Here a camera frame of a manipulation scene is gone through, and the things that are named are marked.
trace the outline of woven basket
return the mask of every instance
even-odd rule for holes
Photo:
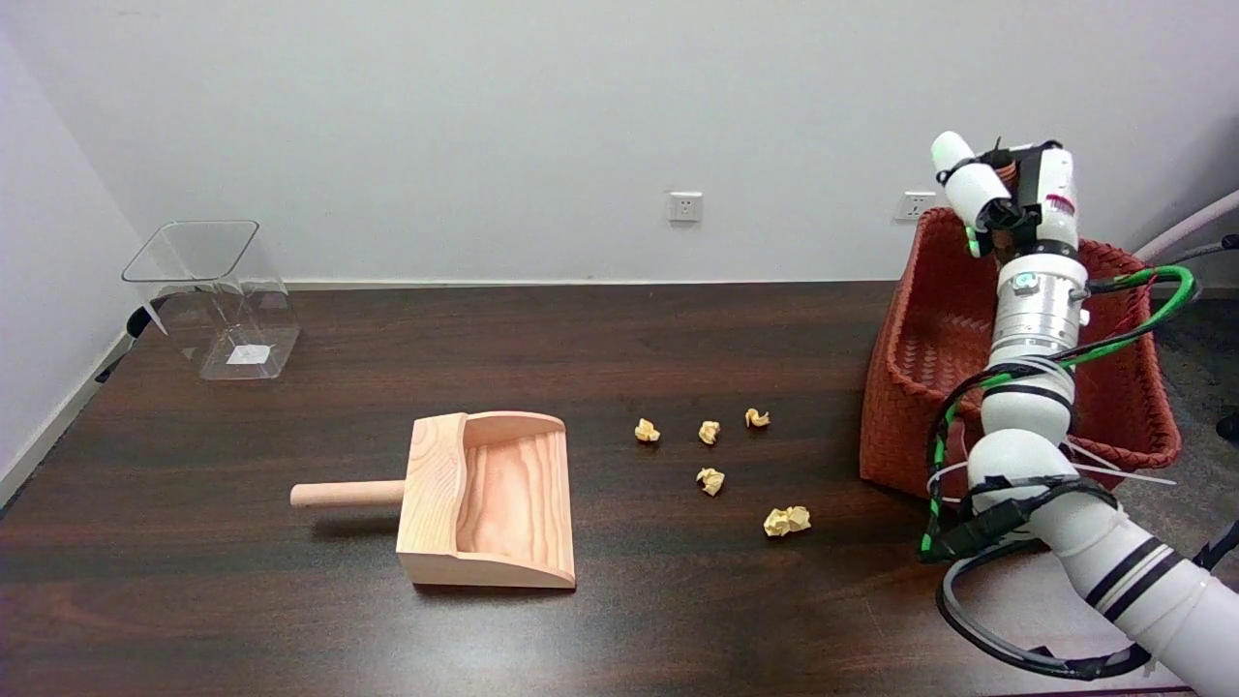
[[[1090,277],[1131,272],[1142,264],[1126,251],[1082,240],[1080,262]],[[964,246],[964,228],[949,208],[927,210],[907,269],[895,291],[882,332],[873,347],[865,385],[861,421],[861,479],[926,496],[926,439],[929,422],[947,395],[985,369],[996,302],[997,267],[978,260]],[[1084,305],[1092,312],[1080,343],[1106,337],[1124,318],[1149,318],[1147,292],[1097,295]],[[1075,428],[1072,441],[1132,472],[1163,468],[1178,456],[1182,441],[1162,387],[1151,334],[1125,350],[1079,366]],[[963,402],[953,430],[949,461],[963,462],[964,446],[983,435],[978,394]],[[1106,487],[1119,479],[1099,477]],[[964,489],[963,470],[944,482],[948,495]]]

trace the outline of clear plastic container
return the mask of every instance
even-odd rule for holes
[[[120,277],[203,380],[276,378],[301,332],[254,220],[167,223]]]

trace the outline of white wall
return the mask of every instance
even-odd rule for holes
[[[1063,140],[1129,246],[1239,188],[1233,1],[7,4],[136,229],[253,217],[291,279],[893,277],[948,128]]]
[[[120,280],[138,245],[0,32],[0,505],[138,305]]]

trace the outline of dustpan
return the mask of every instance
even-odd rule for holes
[[[294,508],[400,506],[414,584],[575,588],[564,422],[528,412],[413,425],[404,480],[299,484]]]

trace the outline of table surface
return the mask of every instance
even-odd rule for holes
[[[203,383],[147,331],[0,521],[14,695],[1014,695],[1105,683],[989,659],[934,610],[922,501],[857,479],[888,282],[297,292],[275,381]],[[771,412],[746,431],[747,409]],[[396,511],[416,418],[567,425],[575,593],[418,588]],[[654,422],[662,441],[632,430]],[[719,444],[696,438],[722,423]],[[727,475],[717,498],[703,467]],[[768,540],[772,508],[813,529]],[[1016,643],[1123,646],[1051,556],[963,594]]]

